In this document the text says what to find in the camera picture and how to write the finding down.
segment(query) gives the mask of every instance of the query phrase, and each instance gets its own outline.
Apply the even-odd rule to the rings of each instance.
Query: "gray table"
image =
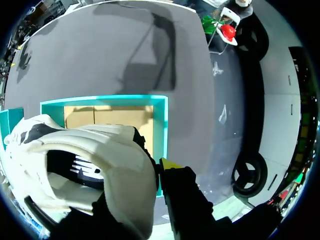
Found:
[[[147,1],[89,6],[51,22],[16,54],[5,108],[23,107],[31,118],[47,100],[166,95],[168,158],[190,166],[216,204],[233,194],[231,171],[242,139],[242,81],[232,51],[210,56],[200,19],[182,7]],[[224,69],[216,78],[211,57]],[[157,198],[154,223],[168,222],[165,214]]]

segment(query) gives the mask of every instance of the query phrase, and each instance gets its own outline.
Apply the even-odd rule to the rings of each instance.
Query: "white cabinet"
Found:
[[[275,194],[287,172],[287,167],[279,163],[276,163],[269,159],[265,159],[265,163],[268,169],[268,177],[266,179],[266,183],[261,192],[259,192],[256,196],[249,198],[249,203],[254,206],[270,200],[270,198]]]
[[[300,94],[298,76],[288,46],[270,42],[260,66],[265,94]]]
[[[259,153],[289,166],[298,139],[301,105],[299,95],[264,96],[264,123]]]

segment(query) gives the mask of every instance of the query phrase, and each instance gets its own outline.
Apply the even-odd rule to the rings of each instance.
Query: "cardboard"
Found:
[[[144,147],[153,156],[153,106],[65,106],[68,129],[89,124],[133,126],[145,138]]]
[[[93,106],[65,106],[64,126],[74,129],[84,125],[95,124]]]

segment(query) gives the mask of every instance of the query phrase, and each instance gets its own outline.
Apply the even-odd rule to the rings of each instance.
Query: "black wheel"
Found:
[[[258,61],[264,58],[269,48],[268,34],[255,14],[240,22],[235,39],[240,53]]]
[[[241,198],[252,198],[265,186],[267,176],[266,162],[259,153],[241,153],[232,171],[234,194]]]

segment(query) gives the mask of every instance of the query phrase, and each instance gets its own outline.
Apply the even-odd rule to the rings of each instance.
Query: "white sneaker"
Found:
[[[113,217],[147,239],[156,177],[148,155],[133,141],[136,131],[122,125],[64,129],[48,115],[22,119],[4,139],[6,161],[20,178],[13,187],[39,207],[60,212],[69,206],[90,212],[104,191]],[[7,177],[10,182],[17,176]]]

